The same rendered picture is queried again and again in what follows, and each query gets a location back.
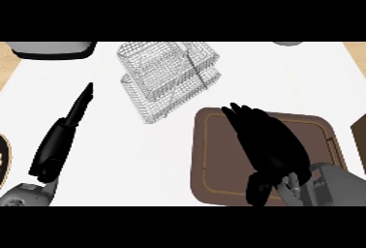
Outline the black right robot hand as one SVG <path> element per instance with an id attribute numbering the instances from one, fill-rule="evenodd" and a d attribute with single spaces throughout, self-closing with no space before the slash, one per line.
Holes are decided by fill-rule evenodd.
<path id="1" fill-rule="evenodd" d="M 287 126 L 261 109 L 231 103 L 221 111 L 255 170 L 247 181 L 246 201 L 252 206 L 264 206 L 271 188 L 284 176 L 295 173 L 298 185 L 308 181 L 308 155 Z"/>

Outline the brown tray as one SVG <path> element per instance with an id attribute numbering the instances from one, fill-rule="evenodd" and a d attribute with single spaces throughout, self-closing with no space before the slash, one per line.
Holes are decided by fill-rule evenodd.
<path id="1" fill-rule="evenodd" d="M 330 163 L 346 170 L 343 155 L 327 121 L 317 116 L 268 112 L 293 132 L 309 163 Z M 194 118 L 190 188 L 196 199 L 218 205 L 246 205 L 253 173 L 237 135 L 219 108 L 202 108 Z"/>

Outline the grey and black appliance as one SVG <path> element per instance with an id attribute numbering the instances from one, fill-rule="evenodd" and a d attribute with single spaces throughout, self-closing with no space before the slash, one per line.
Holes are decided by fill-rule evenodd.
<path id="1" fill-rule="evenodd" d="M 72 60 L 91 55 L 95 42 L 7 42 L 7 45 L 22 59 Z"/>

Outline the black round object tan rim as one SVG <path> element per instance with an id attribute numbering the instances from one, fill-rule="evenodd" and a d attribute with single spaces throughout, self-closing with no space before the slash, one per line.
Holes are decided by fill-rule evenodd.
<path id="1" fill-rule="evenodd" d="M 2 188 L 11 165 L 11 146 L 7 138 L 0 134 L 0 189 Z"/>

